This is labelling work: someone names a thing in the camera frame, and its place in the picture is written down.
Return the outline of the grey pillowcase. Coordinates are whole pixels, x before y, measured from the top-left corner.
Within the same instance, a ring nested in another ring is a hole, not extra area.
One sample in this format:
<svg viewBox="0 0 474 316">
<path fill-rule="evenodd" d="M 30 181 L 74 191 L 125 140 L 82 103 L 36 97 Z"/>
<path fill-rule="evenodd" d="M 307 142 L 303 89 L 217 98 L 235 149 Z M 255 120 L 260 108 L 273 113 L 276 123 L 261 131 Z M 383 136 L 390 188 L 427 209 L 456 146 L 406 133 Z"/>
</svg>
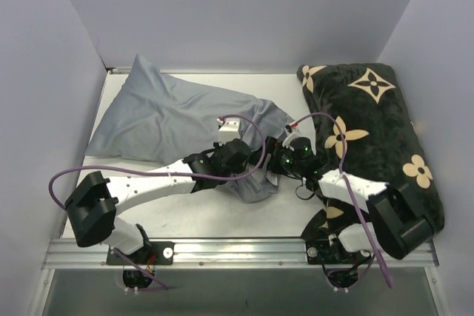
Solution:
<svg viewBox="0 0 474 316">
<path fill-rule="evenodd" d="M 220 115 L 244 116 L 239 132 L 252 150 L 281 138 L 292 118 L 271 100 L 163 74 L 144 56 L 103 114 L 86 153 L 171 164 L 212 147 Z"/>
</svg>

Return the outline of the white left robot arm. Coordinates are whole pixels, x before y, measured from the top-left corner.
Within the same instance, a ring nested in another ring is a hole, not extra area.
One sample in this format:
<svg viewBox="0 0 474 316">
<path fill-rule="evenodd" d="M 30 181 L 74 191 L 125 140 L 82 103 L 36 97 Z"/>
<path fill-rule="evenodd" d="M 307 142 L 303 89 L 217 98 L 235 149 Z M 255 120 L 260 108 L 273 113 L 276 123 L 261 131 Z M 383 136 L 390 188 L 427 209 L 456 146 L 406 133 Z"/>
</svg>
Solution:
<svg viewBox="0 0 474 316">
<path fill-rule="evenodd" d="M 141 225 L 121 219 L 121 213 L 170 195 L 214 189 L 242 173 L 251 154 L 246 143 L 235 139 L 142 177 L 105 178 L 91 172 L 65 203 L 77 246 L 104 243 L 133 265 L 145 263 L 152 248 L 149 238 Z"/>
</svg>

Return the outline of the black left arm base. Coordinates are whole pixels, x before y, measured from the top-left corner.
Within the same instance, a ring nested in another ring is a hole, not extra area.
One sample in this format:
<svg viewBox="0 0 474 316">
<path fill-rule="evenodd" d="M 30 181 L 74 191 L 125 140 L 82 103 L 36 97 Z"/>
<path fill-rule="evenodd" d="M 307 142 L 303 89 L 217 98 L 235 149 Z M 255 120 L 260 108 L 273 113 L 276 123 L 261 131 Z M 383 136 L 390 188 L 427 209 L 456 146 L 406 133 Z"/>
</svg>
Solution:
<svg viewBox="0 0 474 316">
<path fill-rule="evenodd" d="M 119 237 L 119 245 L 109 245 L 107 265 L 124 266 L 127 261 L 137 265 L 169 266 L 173 264 L 175 244 L 172 241 L 152 241 L 140 224 L 133 225 L 132 235 Z"/>
</svg>

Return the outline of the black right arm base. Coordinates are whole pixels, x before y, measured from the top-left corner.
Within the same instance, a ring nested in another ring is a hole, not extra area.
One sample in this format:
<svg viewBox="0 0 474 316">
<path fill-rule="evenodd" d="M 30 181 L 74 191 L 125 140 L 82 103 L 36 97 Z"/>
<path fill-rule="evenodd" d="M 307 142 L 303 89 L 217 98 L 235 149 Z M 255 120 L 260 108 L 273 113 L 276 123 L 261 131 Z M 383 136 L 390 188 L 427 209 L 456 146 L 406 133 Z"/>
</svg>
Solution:
<svg viewBox="0 0 474 316">
<path fill-rule="evenodd" d="M 361 265 L 368 263 L 370 252 L 348 252 L 337 238 L 316 238 L 305 242 L 307 262 L 310 265 Z"/>
</svg>

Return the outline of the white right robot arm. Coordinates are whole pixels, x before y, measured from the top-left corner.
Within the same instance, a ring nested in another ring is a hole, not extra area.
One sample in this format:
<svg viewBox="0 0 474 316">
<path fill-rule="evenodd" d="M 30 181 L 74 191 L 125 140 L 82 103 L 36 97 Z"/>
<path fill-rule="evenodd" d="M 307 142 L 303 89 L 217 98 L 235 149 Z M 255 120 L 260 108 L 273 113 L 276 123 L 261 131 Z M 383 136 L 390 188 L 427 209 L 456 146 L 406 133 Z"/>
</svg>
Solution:
<svg viewBox="0 0 474 316">
<path fill-rule="evenodd" d="M 314 195 L 356 214 L 355 223 L 335 227 L 337 240 L 329 244 L 328 253 L 336 263 L 346 263 L 362 249 L 381 249 L 401 260 L 435 234 L 434 222 L 412 188 L 370 181 L 323 164 L 308 138 L 293 138 L 288 145 L 268 138 L 259 152 L 271 173 L 299 179 Z"/>
</svg>

